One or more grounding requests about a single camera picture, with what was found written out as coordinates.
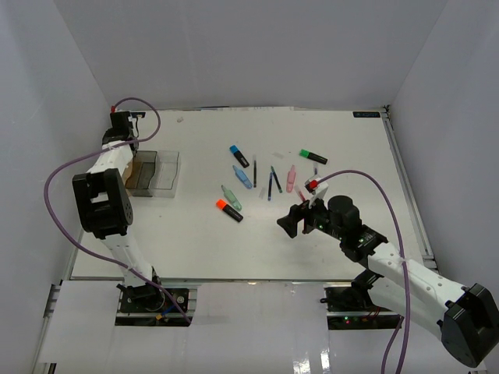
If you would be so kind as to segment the red pen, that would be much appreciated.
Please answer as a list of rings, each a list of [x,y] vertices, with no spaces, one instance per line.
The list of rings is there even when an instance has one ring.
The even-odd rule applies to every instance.
[[[305,202],[306,198],[305,198],[305,196],[303,195],[301,189],[298,186],[295,186],[295,191],[296,191],[297,195],[299,196],[299,198],[301,199],[301,201]]]

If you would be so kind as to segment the pink transparent highlighter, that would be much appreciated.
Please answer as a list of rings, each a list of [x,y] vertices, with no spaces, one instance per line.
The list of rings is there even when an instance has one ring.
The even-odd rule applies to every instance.
[[[287,180],[286,180],[286,192],[291,193],[294,189],[294,184],[295,184],[295,179],[296,179],[296,166],[293,164],[290,167],[290,170],[287,175]]]

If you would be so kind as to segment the green cap black highlighter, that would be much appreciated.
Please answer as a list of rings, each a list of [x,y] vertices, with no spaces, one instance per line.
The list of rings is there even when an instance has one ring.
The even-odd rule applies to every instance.
[[[315,161],[319,164],[327,164],[327,162],[328,162],[328,159],[326,157],[323,157],[321,155],[318,155],[316,153],[313,153],[313,152],[310,152],[310,151],[304,150],[304,149],[301,149],[299,151],[299,156],[304,157],[308,160]]]

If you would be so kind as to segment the green transparent highlighter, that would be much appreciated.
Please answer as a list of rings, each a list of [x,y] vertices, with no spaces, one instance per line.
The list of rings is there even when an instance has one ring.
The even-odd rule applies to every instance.
[[[227,201],[230,203],[230,205],[240,212],[242,210],[242,204],[239,202],[235,194],[232,192],[231,189],[225,187],[224,185],[221,186],[222,192],[224,194],[224,197],[227,199]]]

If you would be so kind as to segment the black pen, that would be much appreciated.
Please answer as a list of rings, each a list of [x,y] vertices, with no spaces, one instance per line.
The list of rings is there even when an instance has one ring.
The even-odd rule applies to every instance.
[[[253,187],[257,187],[257,156],[253,155]]]

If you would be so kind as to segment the orange cap black highlighter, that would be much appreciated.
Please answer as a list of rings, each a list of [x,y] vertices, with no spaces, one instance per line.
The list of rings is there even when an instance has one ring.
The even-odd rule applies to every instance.
[[[223,199],[216,202],[216,207],[238,223],[243,220],[243,216]]]

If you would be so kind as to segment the blue cap black highlighter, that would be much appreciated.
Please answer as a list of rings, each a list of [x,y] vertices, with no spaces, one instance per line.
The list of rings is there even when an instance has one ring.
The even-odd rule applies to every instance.
[[[249,167],[249,161],[245,158],[241,150],[236,145],[230,146],[229,150],[243,168]]]

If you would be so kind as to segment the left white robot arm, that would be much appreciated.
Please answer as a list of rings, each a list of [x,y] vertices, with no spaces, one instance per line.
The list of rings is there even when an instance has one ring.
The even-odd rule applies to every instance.
[[[145,260],[131,231],[133,208],[123,182],[132,171],[138,145],[133,130],[133,115],[128,111],[110,114],[111,127],[102,139],[102,153],[87,172],[72,180],[80,222],[84,231],[94,235],[119,262],[125,288],[142,287],[138,302],[149,311],[158,310],[165,292],[154,284],[153,267]]]

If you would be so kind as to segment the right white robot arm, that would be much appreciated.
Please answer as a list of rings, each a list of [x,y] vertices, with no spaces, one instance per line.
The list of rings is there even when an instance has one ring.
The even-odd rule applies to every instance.
[[[481,284],[467,287],[423,264],[402,257],[382,234],[365,225],[347,196],[291,206],[277,220],[289,237],[318,230],[339,241],[340,249],[364,271],[352,282],[353,304],[404,316],[433,334],[461,364],[477,367],[498,344],[498,307]]]

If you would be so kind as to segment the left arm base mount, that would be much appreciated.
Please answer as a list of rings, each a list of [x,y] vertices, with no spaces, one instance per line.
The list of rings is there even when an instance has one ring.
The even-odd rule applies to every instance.
[[[189,314],[189,289],[167,288],[179,307],[150,284],[125,287],[119,284],[119,303],[115,317],[116,326],[134,327],[188,327],[192,322]]]

